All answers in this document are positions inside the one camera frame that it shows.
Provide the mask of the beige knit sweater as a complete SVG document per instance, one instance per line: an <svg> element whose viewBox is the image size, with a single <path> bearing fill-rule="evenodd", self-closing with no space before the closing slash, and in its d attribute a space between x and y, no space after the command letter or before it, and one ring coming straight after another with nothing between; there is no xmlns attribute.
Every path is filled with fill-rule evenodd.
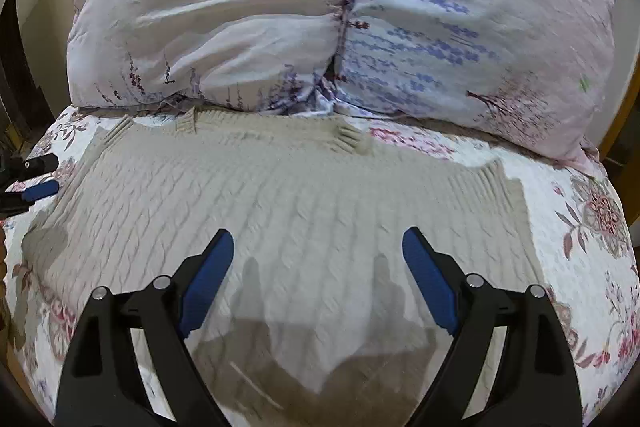
<svg viewBox="0 0 640 427"><path fill-rule="evenodd" d="M523 189L499 161L469 168L359 135L337 118L208 110L98 131L23 242L73 310L135 291L219 230L224 285L186 343L237 426L400 426L449 347L402 257L418 228L492 285L541 278Z"/></svg>

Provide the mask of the wooden headboard frame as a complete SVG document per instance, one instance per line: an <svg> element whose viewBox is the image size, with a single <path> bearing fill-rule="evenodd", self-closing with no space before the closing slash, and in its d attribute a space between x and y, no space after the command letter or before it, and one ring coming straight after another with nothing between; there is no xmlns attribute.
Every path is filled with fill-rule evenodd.
<svg viewBox="0 0 640 427"><path fill-rule="evenodd" d="M639 0L616 0L614 5L614 66L605 85L604 101L587 132L597 144L610 179L622 200L628 225L639 219L639 139L632 139L629 159L620 167L610 158L639 96Z"/></svg>

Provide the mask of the white floral bedspread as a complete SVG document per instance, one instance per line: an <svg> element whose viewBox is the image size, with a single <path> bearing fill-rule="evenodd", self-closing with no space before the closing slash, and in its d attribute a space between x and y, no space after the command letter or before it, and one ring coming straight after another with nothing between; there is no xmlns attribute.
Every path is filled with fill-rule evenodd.
<svg viewBox="0 0 640 427"><path fill-rule="evenodd" d="M129 119L146 127L171 124L180 117L221 109L194 109L180 116L110 116L70 107L58 116L32 148L52 153L60 163L53 179L61 195L96 132L110 131ZM499 161L506 176L521 184L541 267L538 282L548 293L570 350L580 388L578 421L588 424L620 387L639 354L639 270L620 199L603 172L585 176L560 169L489 136L450 124L398 124L390 120L340 116L346 142L359 135L405 147L431 158L475 168ZM58 196L38 202L26 215L3 223L8 267L2 273L8 295L1 315L9 326L1 338L25 372L40 410L51 414L58 397L63 360L76 329L79 310L53 294L25 260L22 242L32 221Z"/></svg>

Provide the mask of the pink floral pillow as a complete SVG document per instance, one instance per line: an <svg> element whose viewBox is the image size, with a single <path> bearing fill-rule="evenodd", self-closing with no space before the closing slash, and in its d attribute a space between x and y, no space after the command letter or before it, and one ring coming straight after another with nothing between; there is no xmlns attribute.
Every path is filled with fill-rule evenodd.
<svg viewBox="0 0 640 427"><path fill-rule="evenodd" d="M70 99L190 98L480 130L588 176L614 64L615 0L74 0Z"/></svg>

